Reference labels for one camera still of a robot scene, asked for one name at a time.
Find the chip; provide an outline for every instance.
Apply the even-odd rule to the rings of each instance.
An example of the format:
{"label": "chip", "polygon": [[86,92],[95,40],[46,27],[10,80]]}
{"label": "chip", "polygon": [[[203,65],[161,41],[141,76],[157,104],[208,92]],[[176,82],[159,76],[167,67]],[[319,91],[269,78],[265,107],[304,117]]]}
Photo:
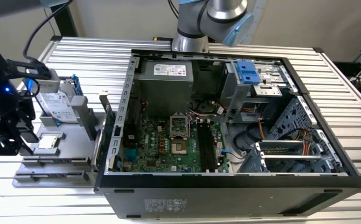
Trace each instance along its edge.
{"label": "chip", "polygon": [[148,165],[148,167],[155,167],[155,166],[157,166],[157,161],[156,160],[148,160],[147,161],[147,165]]}

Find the metal rail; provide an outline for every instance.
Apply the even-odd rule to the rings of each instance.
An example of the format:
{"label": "metal rail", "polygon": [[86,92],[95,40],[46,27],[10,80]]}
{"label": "metal rail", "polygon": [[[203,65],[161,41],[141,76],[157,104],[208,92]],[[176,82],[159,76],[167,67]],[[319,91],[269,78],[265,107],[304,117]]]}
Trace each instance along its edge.
{"label": "metal rail", "polygon": [[[99,100],[101,90],[109,91],[113,110],[117,109],[131,49],[169,50],[169,42],[119,41],[88,38],[67,38],[51,42],[40,59],[56,69],[60,76],[80,77],[90,107],[103,111]],[[333,129],[351,159],[361,173],[361,94],[325,54],[312,48],[289,48],[240,45],[228,48],[211,45],[212,53],[287,57],[307,85],[312,98]],[[0,222],[35,221],[42,219],[63,222],[119,222],[104,197],[92,188],[30,188],[12,187],[12,177],[22,157],[0,157]],[[361,221],[361,193],[339,202],[324,211],[304,218],[245,218],[145,220],[144,223],[335,223],[355,224]]]}

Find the black cable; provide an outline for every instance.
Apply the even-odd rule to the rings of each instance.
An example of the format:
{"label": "black cable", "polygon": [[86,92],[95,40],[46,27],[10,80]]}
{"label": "black cable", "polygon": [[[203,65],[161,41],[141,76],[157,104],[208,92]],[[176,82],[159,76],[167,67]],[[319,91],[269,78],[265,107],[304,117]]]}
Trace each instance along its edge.
{"label": "black cable", "polygon": [[289,137],[289,135],[291,135],[292,133],[295,133],[295,132],[299,131],[299,130],[300,130],[300,128],[293,129],[292,131],[289,131],[288,133],[285,133],[277,140],[284,140],[287,137]]}
{"label": "black cable", "polygon": [[172,0],[169,0],[169,2],[171,2],[171,5],[172,5],[172,7],[173,7],[173,9],[175,9],[175,11],[176,11],[176,13],[177,13],[177,15],[179,15],[179,14],[180,14],[180,12],[179,12],[179,10],[176,9],[176,7],[175,7],[175,4],[173,4]]}
{"label": "black cable", "polygon": [[50,21],[50,26],[51,26],[51,28],[52,28],[54,35],[56,36],[56,31],[55,31],[55,29],[54,29],[54,26],[52,26],[51,21]]}
{"label": "black cable", "polygon": [[167,0],[167,1],[168,1],[169,8],[171,8],[171,10],[172,10],[172,12],[173,12],[175,17],[179,18],[179,15],[176,14],[176,9],[173,10],[173,8],[172,8],[171,1],[169,1],[169,0]]}
{"label": "black cable", "polygon": [[28,80],[32,80],[38,86],[38,91],[32,94],[31,90],[28,89],[28,86],[26,85],[27,91],[30,92],[30,96],[22,97],[23,99],[31,99],[38,96],[42,85],[39,84],[38,80],[35,78],[28,78]]}
{"label": "black cable", "polygon": [[38,59],[35,59],[34,57],[28,56],[28,49],[30,49],[30,45],[32,42],[32,39],[35,38],[39,30],[42,29],[42,27],[46,25],[46,23],[68,7],[68,5],[74,2],[74,0],[68,0],[68,2],[43,20],[43,22],[38,25],[36,29],[32,31],[24,50],[23,50],[23,56],[26,59],[38,62]]}
{"label": "black cable", "polygon": [[227,154],[232,154],[235,157],[236,157],[236,159],[244,159],[244,158],[240,158],[240,157],[237,157],[233,153],[227,153]]}
{"label": "black cable", "polygon": [[42,103],[40,103],[40,101],[39,101],[39,98],[36,97],[38,94],[39,94],[39,91],[40,91],[40,83],[38,82],[36,79],[34,79],[34,78],[30,78],[30,79],[36,83],[38,91],[34,93],[34,95],[26,97],[24,99],[28,99],[28,98],[34,98],[34,97],[35,97],[35,98],[36,98],[36,102],[38,102],[38,104],[39,104],[39,107],[42,108],[42,111],[43,111],[43,116],[47,116],[47,112],[46,112],[46,110],[44,110],[44,108],[43,108],[43,105],[42,105]]}

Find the wire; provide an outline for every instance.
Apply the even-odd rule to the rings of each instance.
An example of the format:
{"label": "wire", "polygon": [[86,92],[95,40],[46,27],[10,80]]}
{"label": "wire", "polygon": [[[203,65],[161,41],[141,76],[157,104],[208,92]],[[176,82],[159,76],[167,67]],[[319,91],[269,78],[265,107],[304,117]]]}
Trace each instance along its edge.
{"label": "wire", "polygon": [[50,20],[50,26],[51,26],[51,28],[52,28],[54,35],[56,36],[56,31],[55,31],[55,29],[54,29],[51,20]]}
{"label": "wire", "polygon": [[301,136],[301,130],[299,131],[299,135],[296,136],[295,140],[299,140]]}
{"label": "wire", "polygon": [[189,108],[189,111],[193,113],[193,114],[196,114],[197,116],[201,116],[201,117],[205,117],[205,116],[211,116],[211,115],[216,115],[216,113],[212,113],[213,111],[211,111],[211,112],[201,112],[201,111],[199,111],[199,110],[196,110],[196,109],[193,109],[193,108]]}
{"label": "wire", "polygon": [[172,5],[172,7],[173,7],[176,13],[180,14],[179,10],[177,10],[176,7],[175,7],[175,4],[173,4],[172,0],[169,0],[169,2],[171,2],[171,5]]}
{"label": "wire", "polygon": [[179,18],[179,15],[176,14],[177,10],[176,10],[176,8],[175,8],[175,7],[172,7],[172,5],[173,5],[173,4],[171,4],[171,3],[172,3],[172,1],[171,1],[171,0],[167,0],[167,1],[168,1],[169,8],[171,8],[171,10],[172,10],[172,12],[173,12],[175,17],[176,17],[176,18]]}
{"label": "wire", "polygon": [[240,160],[243,160],[244,158],[240,158],[239,156],[236,156],[233,153],[227,153],[227,154],[231,154],[232,156],[235,156],[236,157],[236,159],[240,159]]}
{"label": "wire", "polygon": [[24,50],[23,50],[23,56],[26,59],[38,62],[38,59],[35,59],[34,57],[28,56],[28,49],[30,49],[30,45],[32,42],[32,39],[35,38],[39,30],[42,29],[42,27],[46,25],[46,23],[68,7],[68,5],[74,2],[74,0],[68,0],[68,2],[43,20],[43,22],[38,25],[36,29],[32,31]]}
{"label": "wire", "polygon": [[[38,91],[35,92],[35,94],[32,95],[32,96],[28,96],[28,97],[26,97],[24,99],[28,99],[28,98],[34,98],[34,97],[36,97],[38,96],[38,94],[39,94],[39,91],[40,91],[40,84],[39,84],[39,82],[38,82],[38,80],[36,79],[34,79],[34,78],[28,78],[30,80],[32,80],[35,83],[36,83],[36,86],[38,86]],[[31,93],[31,89],[28,89],[28,84],[26,85],[26,88],[27,88],[27,91]],[[39,101],[39,98],[36,97],[36,102],[38,102],[38,104],[39,104],[39,107],[42,108],[42,111],[43,111],[43,116],[47,116],[47,112],[46,112],[46,110],[44,110],[44,108],[43,108],[43,105],[42,105],[42,103],[40,103],[40,101]]]}
{"label": "wire", "polygon": [[277,140],[284,140],[284,139],[287,139],[287,137],[289,137],[289,135],[291,135],[292,133],[295,133],[296,131],[299,131],[299,130],[300,130],[300,128],[293,129],[292,131],[289,131],[288,133],[285,133]]}
{"label": "wire", "polygon": [[38,82],[38,80],[36,80],[35,78],[28,78],[27,81],[28,81],[28,80],[32,80],[32,81],[36,83],[38,91],[36,91],[32,95],[26,96],[26,97],[22,97],[22,99],[31,99],[31,98],[36,97],[38,94],[39,94],[40,88],[42,88],[42,86],[40,86],[40,84],[39,84],[39,82]]}
{"label": "wire", "polygon": [[265,140],[265,135],[264,135],[264,129],[263,129],[261,119],[263,119],[263,113],[261,113],[260,118],[259,118],[259,120],[257,120],[257,126],[259,126],[259,129],[260,129],[261,139]]}

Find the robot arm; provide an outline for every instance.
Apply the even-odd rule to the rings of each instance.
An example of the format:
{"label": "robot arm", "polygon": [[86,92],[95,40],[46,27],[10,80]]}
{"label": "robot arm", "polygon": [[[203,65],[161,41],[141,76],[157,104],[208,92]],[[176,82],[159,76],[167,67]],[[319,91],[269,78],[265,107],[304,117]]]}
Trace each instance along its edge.
{"label": "robot arm", "polygon": [[208,37],[235,47],[247,37],[253,15],[247,0],[180,0],[173,51],[208,52]]}
{"label": "robot arm", "polygon": [[[39,138],[34,133],[31,121],[36,118],[32,97],[40,92],[42,80],[58,80],[58,74],[35,58],[27,55],[32,38],[44,23],[59,13],[72,2],[72,0],[0,0],[0,17],[12,13],[19,13],[36,7],[50,7],[67,2],[60,9],[44,20],[32,33],[24,50],[24,57],[28,63],[6,60],[0,55],[0,155],[16,155],[20,150],[23,155],[32,155],[34,152],[24,143],[38,142]],[[28,89],[18,91],[11,79],[27,78]],[[38,86],[36,93],[31,92],[31,86]]]}

